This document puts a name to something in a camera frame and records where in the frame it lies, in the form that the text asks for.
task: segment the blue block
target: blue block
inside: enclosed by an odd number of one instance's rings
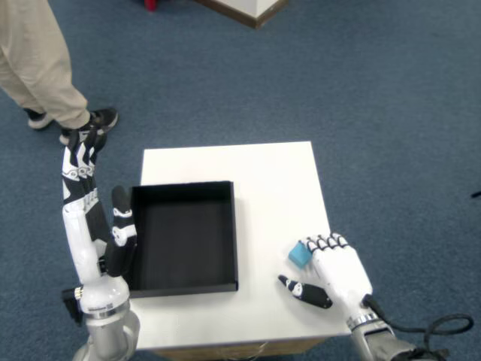
[[[289,259],[293,261],[294,264],[299,268],[305,267],[311,258],[312,254],[310,254],[310,252],[301,242],[298,242],[297,245],[289,252]]]

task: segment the person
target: person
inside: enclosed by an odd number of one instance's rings
[[[90,129],[115,126],[114,108],[87,110],[72,85],[71,60],[47,0],[0,0],[0,87],[28,114],[32,129],[55,120],[59,140],[68,144],[72,129],[85,138]]]

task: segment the black box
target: black box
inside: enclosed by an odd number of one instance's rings
[[[133,187],[132,211],[133,297],[238,289],[232,182]]]

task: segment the leg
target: leg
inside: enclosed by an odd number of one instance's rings
[[[71,83],[68,49],[47,0],[0,1],[0,49],[35,98],[34,111],[46,111],[65,128],[88,123],[87,103]]]
[[[37,99],[29,92],[23,82],[10,68],[7,58],[0,48],[0,87],[21,107],[44,113]]]

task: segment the white tabletop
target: white tabletop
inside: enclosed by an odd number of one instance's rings
[[[296,241],[328,234],[310,142],[144,151],[141,185],[233,181],[239,290],[133,299],[139,349],[347,334],[337,308],[294,299],[279,274],[319,283],[288,259]]]

